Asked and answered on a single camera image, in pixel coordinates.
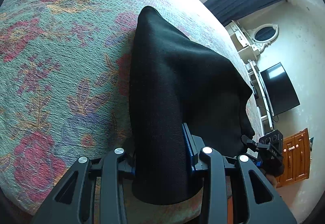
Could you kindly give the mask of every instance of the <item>tv screen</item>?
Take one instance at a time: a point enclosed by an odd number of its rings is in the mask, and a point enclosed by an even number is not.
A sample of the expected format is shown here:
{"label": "tv screen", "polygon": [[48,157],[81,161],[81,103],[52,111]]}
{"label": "tv screen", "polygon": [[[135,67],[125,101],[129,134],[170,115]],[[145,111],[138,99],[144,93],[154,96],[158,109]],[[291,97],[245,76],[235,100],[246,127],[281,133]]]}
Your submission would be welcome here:
{"label": "tv screen", "polygon": [[262,71],[261,77],[274,116],[300,105],[296,91],[281,63]]}

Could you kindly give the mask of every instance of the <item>floral bedspread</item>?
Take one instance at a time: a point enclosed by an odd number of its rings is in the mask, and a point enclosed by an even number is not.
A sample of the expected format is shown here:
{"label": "floral bedspread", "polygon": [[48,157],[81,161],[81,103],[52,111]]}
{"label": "floral bedspread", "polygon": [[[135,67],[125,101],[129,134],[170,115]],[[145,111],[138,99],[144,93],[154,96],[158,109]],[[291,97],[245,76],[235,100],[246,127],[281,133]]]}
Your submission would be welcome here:
{"label": "floral bedspread", "polygon": [[[78,157],[101,157],[131,137],[131,45],[147,5],[191,40],[229,58],[248,82],[228,33],[199,0],[5,0],[0,186],[25,211],[36,212]],[[259,137],[253,97],[247,112]],[[184,223],[199,214],[201,198],[199,193],[177,205],[148,205],[125,183],[129,223]]]}

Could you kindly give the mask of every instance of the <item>triangular cutout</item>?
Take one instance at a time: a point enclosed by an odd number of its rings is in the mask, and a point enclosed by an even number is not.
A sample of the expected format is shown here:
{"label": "triangular cutout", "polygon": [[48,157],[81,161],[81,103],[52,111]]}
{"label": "triangular cutout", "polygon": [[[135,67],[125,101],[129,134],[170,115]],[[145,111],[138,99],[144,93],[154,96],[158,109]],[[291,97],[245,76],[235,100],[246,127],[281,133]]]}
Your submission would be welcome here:
{"label": "triangular cutout", "polygon": [[249,177],[251,179],[251,184],[253,186],[254,198],[256,204],[262,204],[265,202],[270,202],[272,200],[272,194],[264,186],[262,181],[256,175],[254,171],[249,171]]}
{"label": "triangular cutout", "polygon": [[77,178],[78,171],[75,171],[55,197],[56,202],[64,203],[67,205],[71,204],[72,197],[74,196],[74,189],[76,187]]}

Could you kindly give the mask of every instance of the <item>wooden cabinet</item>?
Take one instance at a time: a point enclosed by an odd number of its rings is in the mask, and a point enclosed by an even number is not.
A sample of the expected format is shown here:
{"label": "wooden cabinet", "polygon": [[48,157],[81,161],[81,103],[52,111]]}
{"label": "wooden cabinet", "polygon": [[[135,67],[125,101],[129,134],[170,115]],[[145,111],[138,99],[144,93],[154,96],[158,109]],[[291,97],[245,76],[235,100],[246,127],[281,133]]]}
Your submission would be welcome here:
{"label": "wooden cabinet", "polygon": [[284,173],[277,177],[277,187],[309,178],[310,148],[308,130],[283,140]]}

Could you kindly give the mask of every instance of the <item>white mirror frame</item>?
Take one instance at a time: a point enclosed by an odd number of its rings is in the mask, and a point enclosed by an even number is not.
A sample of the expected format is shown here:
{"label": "white mirror frame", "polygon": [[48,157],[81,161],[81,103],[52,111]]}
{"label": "white mirror frame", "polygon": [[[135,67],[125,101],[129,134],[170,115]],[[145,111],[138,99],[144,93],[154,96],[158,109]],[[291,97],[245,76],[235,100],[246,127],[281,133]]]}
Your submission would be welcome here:
{"label": "white mirror frame", "polygon": [[[263,41],[256,40],[255,39],[255,34],[260,29],[265,28],[265,27],[272,27],[275,30],[275,34],[271,38],[269,38],[267,40],[263,40]],[[277,24],[267,23],[267,24],[260,25],[259,27],[255,28],[255,29],[247,30],[247,33],[250,35],[252,40],[255,42],[258,50],[260,52],[262,52],[264,50],[265,46],[271,44],[271,41],[273,41],[278,36],[278,34],[279,34],[279,26]]]}

